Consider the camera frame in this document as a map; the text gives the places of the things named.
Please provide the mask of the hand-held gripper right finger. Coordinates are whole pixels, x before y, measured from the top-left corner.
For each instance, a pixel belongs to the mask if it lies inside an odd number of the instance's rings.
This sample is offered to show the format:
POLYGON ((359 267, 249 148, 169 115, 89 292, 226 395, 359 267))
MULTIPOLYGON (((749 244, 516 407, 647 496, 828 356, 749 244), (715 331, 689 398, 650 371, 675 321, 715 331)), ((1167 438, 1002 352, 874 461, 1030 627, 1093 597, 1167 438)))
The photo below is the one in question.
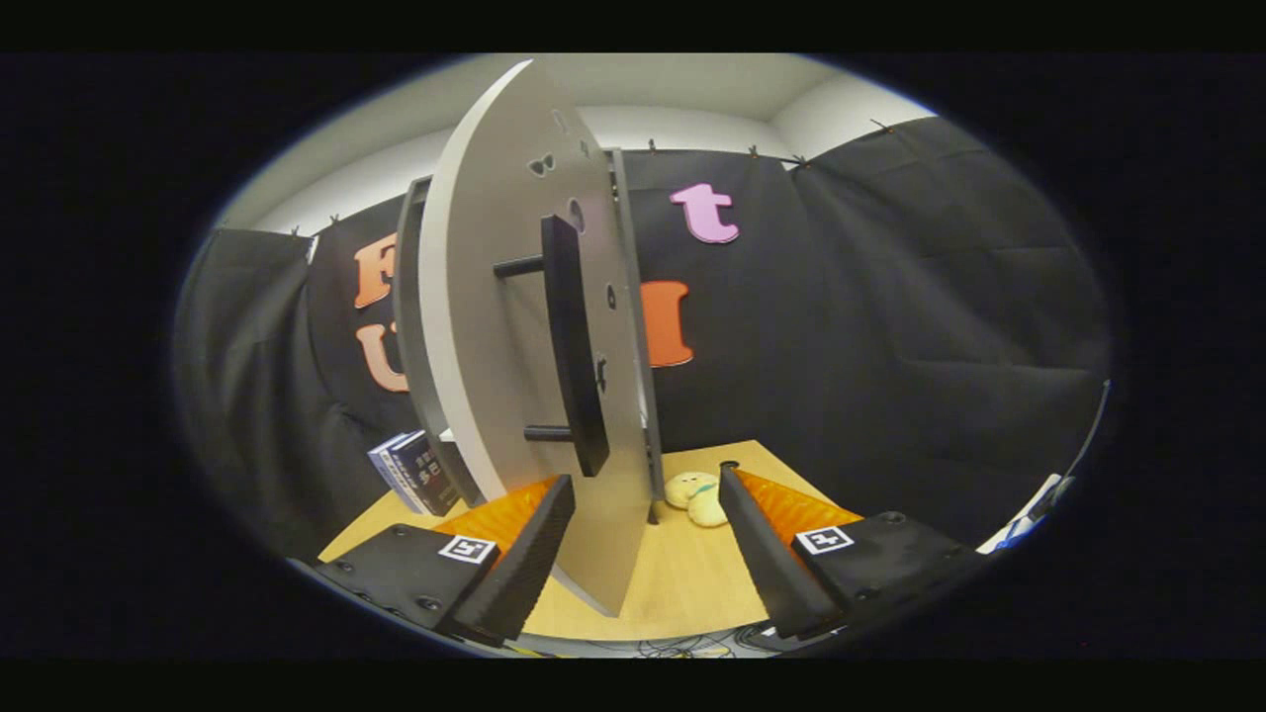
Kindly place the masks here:
POLYGON ((989 563, 901 512, 857 516, 723 462, 719 503, 781 637, 868 633, 962 587, 989 563))

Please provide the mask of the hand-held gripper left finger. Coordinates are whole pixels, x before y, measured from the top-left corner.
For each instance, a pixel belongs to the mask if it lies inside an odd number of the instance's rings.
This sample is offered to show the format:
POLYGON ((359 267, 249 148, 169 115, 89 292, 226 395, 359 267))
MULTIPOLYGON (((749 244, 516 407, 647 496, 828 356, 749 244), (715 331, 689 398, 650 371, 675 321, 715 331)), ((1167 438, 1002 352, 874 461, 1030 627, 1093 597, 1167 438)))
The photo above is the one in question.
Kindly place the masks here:
POLYGON ((573 478, 556 475, 430 528, 389 524, 316 565, 316 582, 428 635, 500 647, 534 611, 575 509, 573 478))

